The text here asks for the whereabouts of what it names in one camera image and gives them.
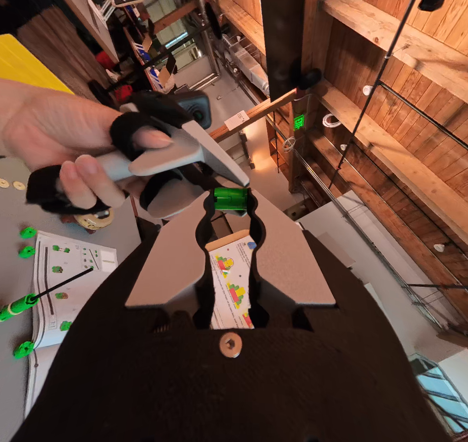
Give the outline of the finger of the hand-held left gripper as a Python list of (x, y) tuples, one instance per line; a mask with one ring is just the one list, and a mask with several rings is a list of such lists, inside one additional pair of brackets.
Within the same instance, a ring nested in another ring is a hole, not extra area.
[(164, 148), (148, 149), (129, 164), (134, 176), (150, 176), (202, 162), (214, 172), (241, 186), (249, 186), (249, 176), (194, 120), (182, 128), (165, 125), (172, 143)]
[(157, 219), (173, 217), (184, 211), (203, 193), (204, 190), (199, 186), (164, 186), (150, 202), (147, 212)]

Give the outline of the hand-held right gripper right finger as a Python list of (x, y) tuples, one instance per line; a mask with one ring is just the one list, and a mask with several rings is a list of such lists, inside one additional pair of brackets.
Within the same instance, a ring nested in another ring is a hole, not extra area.
[(309, 328), (305, 311), (333, 309), (336, 299), (314, 256), (310, 232), (257, 190), (248, 190), (249, 235), (256, 247), (249, 274), (249, 316), (254, 328)]

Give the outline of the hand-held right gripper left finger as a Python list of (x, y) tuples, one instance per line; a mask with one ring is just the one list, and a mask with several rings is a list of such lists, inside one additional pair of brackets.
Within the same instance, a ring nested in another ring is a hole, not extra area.
[(215, 305), (206, 245), (213, 233), (214, 192), (206, 191), (161, 228), (127, 300), (127, 310), (185, 312), (210, 328)]

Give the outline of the grey desk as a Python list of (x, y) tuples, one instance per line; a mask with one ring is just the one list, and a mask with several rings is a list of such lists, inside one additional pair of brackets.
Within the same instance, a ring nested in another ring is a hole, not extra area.
[[(114, 248), (119, 263), (140, 244), (136, 208), (131, 197), (115, 210), (110, 226), (90, 235), (77, 224), (63, 223), (59, 216), (46, 213), (36, 205), (26, 204), (26, 191), (13, 186), (14, 182), (28, 182), (30, 172), (21, 161), (1, 158), (0, 164), (1, 182), (9, 185), (1, 187), (1, 306), (33, 291), (36, 257), (23, 259), (18, 252), (27, 245), (35, 246), (36, 238), (22, 239), (19, 233), (24, 228), (32, 227), (51, 235)], [(29, 357), (16, 359), (13, 352), (25, 341), (35, 340), (37, 319), (33, 313), (34, 310), (27, 310), (1, 323), (1, 441), (10, 441), (24, 420), (28, 401)]]

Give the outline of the person's left hand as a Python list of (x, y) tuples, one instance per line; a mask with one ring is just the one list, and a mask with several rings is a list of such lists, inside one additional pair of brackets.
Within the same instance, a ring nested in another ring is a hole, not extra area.
[(114, 151), (109, 129), (120, 115), (73, 94), (0, 81), (1, 150), (31, 171), (59, 165), (63, 193), (81, 209), (97, 199), (120, 207), (126, 192), (139, 197), (149, 180), (134, 176), (115, 183), (95, 158)]

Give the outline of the white paper label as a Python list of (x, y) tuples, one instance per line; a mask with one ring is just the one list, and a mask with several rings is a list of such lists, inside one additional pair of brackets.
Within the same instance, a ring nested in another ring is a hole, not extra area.
[(249, 120), (248, 114), (244, 110), (242, 110), (234, 114), (231, 118), (227, 119), (224, 123), (225, 123), (226, 128), (229, 131), (232, 131), (236, 129), (238, 126), (240, 126), (241, 124), (247, 122), (248, 120)]

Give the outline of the tan and brown brick model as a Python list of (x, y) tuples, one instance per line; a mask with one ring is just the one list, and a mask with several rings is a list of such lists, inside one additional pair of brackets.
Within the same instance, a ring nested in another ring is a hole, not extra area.
[(104, 229), (114, 220), (114, 210), (108, 208), (97, 213), (88, 213), (82, 215), (73, 215), (77, 225), (89, 232)]

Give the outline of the brick building instruction booklet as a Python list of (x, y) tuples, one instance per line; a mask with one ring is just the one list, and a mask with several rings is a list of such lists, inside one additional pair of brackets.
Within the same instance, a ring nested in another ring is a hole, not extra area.
[(114, 248), (39, 232), (32, 275), (38, 294), (88, 269), (91, 273), (39, 299), (32, 308), (34, 350), (27, 356), (27, 416), (42, 390), (52, 361), (85, 303), (118, 266)]

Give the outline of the black rod with green bricks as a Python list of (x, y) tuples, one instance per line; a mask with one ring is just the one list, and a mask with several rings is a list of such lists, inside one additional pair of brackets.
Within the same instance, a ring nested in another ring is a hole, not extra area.
[(5, 322), (11, 319), (12, 317), (20, 315), (24, 311), (31, 309), (32, 307), (38, 304), (39, 299), (42, 298), (43, 296), (77, 279), (82, 278), (83, 276), (91, 273), (92, 271), (94, 271), (94, 269), (88, 269), (88, 270), (82, 271), (79, 274), (74, 275), (65, 281), (62, 281), (53, 287), (46, 288), (43, 292), (40, 292), (38, 294), (34, 294), (34, 293), (28, 294), (10, 304), (3, 306), (3, 308), (0, 311), (0, 322)]

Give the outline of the black column panel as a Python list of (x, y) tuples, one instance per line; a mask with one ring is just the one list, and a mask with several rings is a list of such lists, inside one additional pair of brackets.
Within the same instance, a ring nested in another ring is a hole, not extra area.
[(298, 87), (305, 0), (260, 0), (270, 98)]

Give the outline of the yellow board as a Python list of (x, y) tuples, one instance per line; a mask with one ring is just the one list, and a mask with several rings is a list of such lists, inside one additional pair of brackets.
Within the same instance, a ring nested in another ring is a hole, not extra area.
[(0, 78), (73, 94), (11, 34), (0, 36)]

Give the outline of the black metal pole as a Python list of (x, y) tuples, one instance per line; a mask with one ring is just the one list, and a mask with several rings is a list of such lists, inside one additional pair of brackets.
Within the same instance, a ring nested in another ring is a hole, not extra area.
[(375, 81), (374, 81), (374, 83), (373, 83), (373, 85), (371, 87), (370, 94), (368, 95), (368, 97), (366, 99), (366, 102), (365, 102), (365, 104), (364, 104), (364, 106), (363, 106), (363, 108), (362, 108), (362, 110), (361, 110), (361, 112), (359, 114), (359, 117), (358, 117), (358, 119), (356, 121), (356, 124), (354, 125), (354, 128), (353, 128), (353, 130), (351, 132), (351, 136), (350, 136), (350, 138), (349, 138), (349, 140), (347, 142), (347, 145), (346, 145), (346, 148), (345, 148), (344, 152), (342, 153), (342, 156), (341, 156), (341, 159), (340, 159), (339, 164), (337, 166), (337, 169), (335, 170), (335, 173), (333, 174), (333, 176), (331, 178), (331, 182), (330, 182), (330, 184), (328, 186), (328, 189), (331, 189), (331, 187), (334, 185), (335, 178), (338, 175), (338, 172), (341, 170), (342, 164), (343, 164), (344, 160), (346, 159), (346, 156), (347, 156), (347, 153), (348, 153), (348, 151), (350, 149), (350, 146), (354, 141), (354, 136), (355, 136), (355, 134), (356, 134), (356, 132), (357, 132), (359, 126), (360, 126), (360, 123), (361, 123), (361, 121), (362, 121), (362, 119), (363, 119), (363, 117), (364, 117), (364, 115), (366, 113), (366, 110), (367, 110), (367, 108), (368, 108), (368, 106), (370, 104), (370, 101), (371, 101), (371, 99), (372, 99), (372, 97), (373, 97), (373, 95), (375, 93), (376, 88), (381, 83), (382, 74), (385, 71), (385, 68), (387, 67), (388, 61), (389, 61), (390, 57), (393, 54), (394, 48), (395, 48), (395, 46), (396, 46), (396, 44), (397, 44), (397, 42), (398, 42), (398, 40), (399, 40), (399, 38), (401, 36), (402, 30), (403, 30), (403, 28), (404, 28), (404, 26), (405, 26), (405, 24), (407, 22), (407, 19), (408, 19), (410, 13), (411, 13), (411, 10), (412, 10), (415, 2), (416, 2), (416, 0), (410, 0), (408, 2), (408, 5), (407, 5), (406, 10), (405, 10), (405, 12), (403, 14), (403, 17), (402, 17), (402, 19), (401, 19), (401, 21), (400, 21), (400, 23), (399, 23), (399, 25), (397, 27), (395, 35), (394, 35), (394, 37), (393, 37), (393, 39), (391, 41), (389, 49), (385, 53), (384, 60), (382, 62), (382, 65), (380, 66), (380, 69), (378, 71), (376, 79), (375, 79)]

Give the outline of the glass window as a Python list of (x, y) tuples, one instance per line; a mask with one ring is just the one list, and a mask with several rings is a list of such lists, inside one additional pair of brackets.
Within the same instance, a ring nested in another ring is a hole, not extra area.
[(409, 357), (413, 375), (431, 408), (450, 435), (467, 434), (468, 406), (440, 366), (426, 357), (413, 354)]

